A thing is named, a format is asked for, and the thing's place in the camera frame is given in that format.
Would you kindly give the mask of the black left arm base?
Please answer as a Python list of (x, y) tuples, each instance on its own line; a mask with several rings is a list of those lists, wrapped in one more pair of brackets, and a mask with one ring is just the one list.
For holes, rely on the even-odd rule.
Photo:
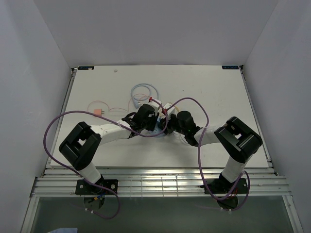
[[(96, 185), (111, 189), (113, 192), (117, 193), (118, 183), (119, 181), (117, 179), (100, 178), (96, 182)], [(78, 196), (84, 197), (84, 206), (87, 210), (91, 211), (100, 210), (104, 205), (105, 197), (107, 195), (113, 195), (113, 193), (106, 189), (91, 185), (83, 179), (77, 181), (74, 193)]]

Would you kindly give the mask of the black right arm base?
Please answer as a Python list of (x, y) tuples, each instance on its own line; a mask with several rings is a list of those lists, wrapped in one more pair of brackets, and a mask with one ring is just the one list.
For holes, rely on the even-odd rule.
[(224, 178), (217, 179), (206, 179), (207, 186), (212, 194), (222, 194), (226, 195), (229, 193), (229, 196), (224, 200), (217, 200), (217, 204), (220, 208), (226, 211), (233, 211), (239, 208), (239, 194), (246, 194), (246, 198), (249, 195), (249, 185), (245, 178), (240, 178), (233, 189), (230, 192), (231, 188), (234, 186), (234, 183), (227, 182)]

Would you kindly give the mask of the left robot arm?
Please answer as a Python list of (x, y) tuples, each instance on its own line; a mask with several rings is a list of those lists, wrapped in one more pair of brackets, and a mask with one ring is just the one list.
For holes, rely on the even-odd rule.
[(60, 153), (73, 168), (87, 180), (86, 188), (92, 194), (103, 189), (102, 175), (92, 160), (99, 146), (119, 139), (135, 137), (143, 130), (153, 131), (159, 116), (159, 105), (143, 104), (116, 124), (90, 126), (78, 123), (59, 146)]

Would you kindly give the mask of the round blue power socket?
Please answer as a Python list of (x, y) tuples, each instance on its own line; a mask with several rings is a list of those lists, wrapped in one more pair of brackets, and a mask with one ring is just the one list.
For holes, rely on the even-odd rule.
[(162, 118), (158, 117), (155, 128), (153, 131), (150, 131), (150, 135), (156, 136), (156, 137), (164, 137), (165, 133), (162, 133), (163, 128), (165, 126), (165, 123), (161, 122)]

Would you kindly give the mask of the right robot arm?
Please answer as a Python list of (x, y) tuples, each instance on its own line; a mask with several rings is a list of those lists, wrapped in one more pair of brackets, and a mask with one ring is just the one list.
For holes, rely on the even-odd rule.
[(231, 117), (219, 128), (202, 128), (194, 123), (188, 111), (170, 114), (170, 119), (160, 121), (160, 128), (167, 125), (165, 134), (173, 132), (184, 136), (186, 142), (194, 147), (220, 143), (229, 154), (224, 170), (219, 176), (220, 189), (226, 193), (237, 187), (238, 176), (242, 173), (249, 159), (262, 146), (262, 138), (236, 116)]

